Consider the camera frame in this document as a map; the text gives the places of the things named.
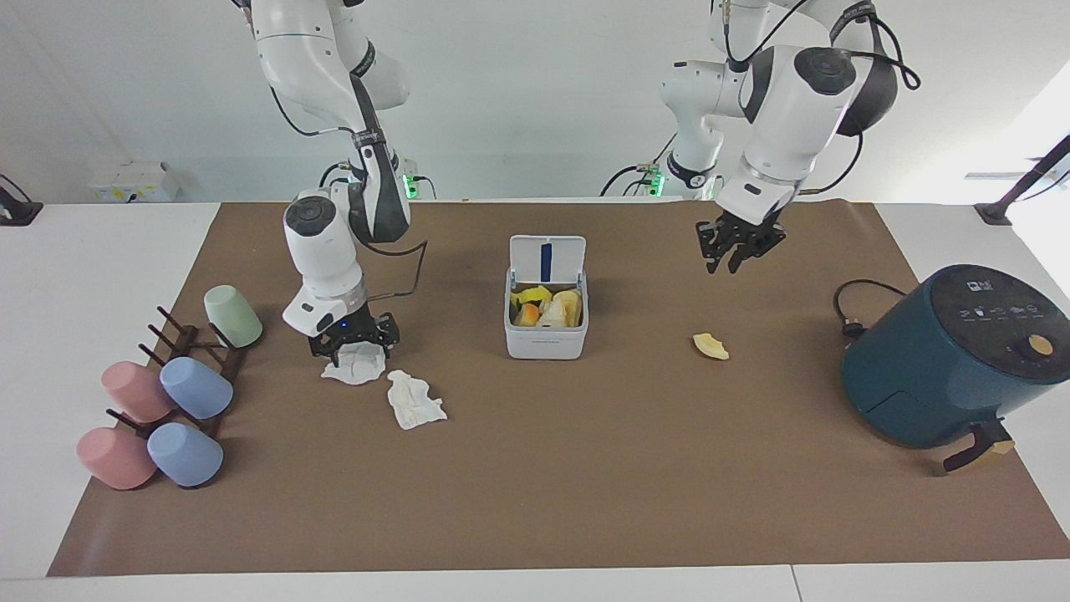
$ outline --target fruit pieces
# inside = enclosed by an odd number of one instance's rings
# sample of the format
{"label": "fruit pieces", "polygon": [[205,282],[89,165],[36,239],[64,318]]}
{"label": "fruit pieces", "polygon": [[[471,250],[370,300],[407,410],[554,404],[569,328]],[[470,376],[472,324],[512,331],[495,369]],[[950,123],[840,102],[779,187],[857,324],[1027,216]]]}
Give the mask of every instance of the fruit pieces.
{"label": "fruit pieces", "polygon": [[545,285],[536,285],[509,295],[518,314],[513,326],[531,328],[577,328],[583,314],[582,296],[576,289],[556,294]]}
{"label": "fruit pieces", "polygon": [[580,293],[577,290],[563,290],[553,295],[554,300],[561,300],[565,308],[565,328],[577,328],[580,326],[580,313],[583,305],[580,304]]}
{"label": "fruit pieces", "polygon": [[724,350],[724,344],[714,339],[714,336],[708,333],[696,335],[691,338],[691,340],[694,341],[694,346],[698,348],[699,352],[701,352],[703,356],[715,360],[729,359],[729,353]]}
{"label": "fruit pieces", "polygon": [[565,328],[565,305],[562,299],[554,296],[550,300],[549,307],[542,313],[542,318],[535,324],[537,327]]}
{"label": "fruit pieces", "polygon": [[520,307],[520,313],[513,326],[530,328],[538,323],[538,308],[534,304],[524,304]]}
{"label": "fruit pieces", "polygon": [[553,298],[553,294],[550,292],[550,289],[539,284],[520,292],[514,292],[509,298],[513,299],[514,306],[523,306],[524,304],[535,304],[537,306],[544,303],[544,300]]}

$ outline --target teal air fryer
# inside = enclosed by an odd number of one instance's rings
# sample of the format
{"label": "teal air fryer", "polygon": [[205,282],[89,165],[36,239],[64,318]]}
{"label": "teal air fryer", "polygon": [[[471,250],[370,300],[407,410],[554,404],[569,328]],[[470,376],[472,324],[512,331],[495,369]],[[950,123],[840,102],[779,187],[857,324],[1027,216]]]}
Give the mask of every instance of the teal air fryer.
{"label": "teal air fryer", "polygon": [[956,470],[1013,442],[1007,413],[1070,380],[1070,322],[1022,280],[980,265],[945,267],[847,350],[843,386],[874,429],[935,448],[973,433]]}

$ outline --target plug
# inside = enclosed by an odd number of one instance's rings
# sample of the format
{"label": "plug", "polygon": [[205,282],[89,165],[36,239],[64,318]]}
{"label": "plug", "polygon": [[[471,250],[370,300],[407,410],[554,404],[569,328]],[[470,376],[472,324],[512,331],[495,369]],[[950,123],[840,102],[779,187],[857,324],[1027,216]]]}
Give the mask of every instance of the plug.
{"label": "plug", "polygon": [[868,328],[862,326],[862,323],[856,320],[846,319],[843,321],[843,329],[841,330],[841,333],[847,339],[858,339],[862,335],[866,335],[868,330],[869,330]]}

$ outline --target pink cup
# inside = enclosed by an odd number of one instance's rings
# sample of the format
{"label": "pink cup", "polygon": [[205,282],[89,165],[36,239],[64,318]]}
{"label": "pink cup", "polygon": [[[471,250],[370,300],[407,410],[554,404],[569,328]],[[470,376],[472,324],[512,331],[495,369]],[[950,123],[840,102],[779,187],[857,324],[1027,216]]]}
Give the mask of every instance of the pink cup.
{"label": "pink cup", "polygon": [[78,442],[78,460],[113,490],[133,490],[156,473],[149,445],[128,431],[93,429]]}
{"label": "pink cup", "polygon": [[149,425],[167,416],[174,402],[164,391],[159,377],[134,362],[119,362],[104,371],[101,385],[136,422]]}

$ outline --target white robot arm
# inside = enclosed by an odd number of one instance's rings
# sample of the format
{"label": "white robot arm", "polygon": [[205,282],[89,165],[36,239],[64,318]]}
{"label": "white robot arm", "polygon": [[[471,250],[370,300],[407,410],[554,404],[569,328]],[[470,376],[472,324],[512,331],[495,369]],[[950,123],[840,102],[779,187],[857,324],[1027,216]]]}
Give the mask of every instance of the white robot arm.
{"label": "white robot arm", "polygon": [[[743,260],[761,257],[784,237],[780,212],[799,191],[816,156],[837,133],[860,135],[890,108],[896,74],[885,55],[872,2],[775,2],[814,18],[829,30],[831,47],[760,48],[770,2],[715,0],[710,38],[729,51],[725,63],[675,63],[662,99],[676,115],[675,148],[659,166],[666,194],[708,198],[723,136],[713,117],[745,118],[753,136],[717,202],[724,214],[700,222],[699,237],[710,273],[737,247]],[[740,55],[746,51],[749,55]]]}
{"label": "white robot arm", "polygon": [[312,354],[336,364],[349,343],[368,341],[388,353],[399,341],[397,326],[389,314],[371,317],[356,246],[394,242],[409,229],[396,155],[376,114],[408,97],[400,65],[357,26],[352,7],[364,0],[233,1],[251,17],[272,90],[331,127],[302,133],[340,130],[353,140],[357,181],[304,190],[286,211],[286,240],[303,285],[282,318],[309,338]]}

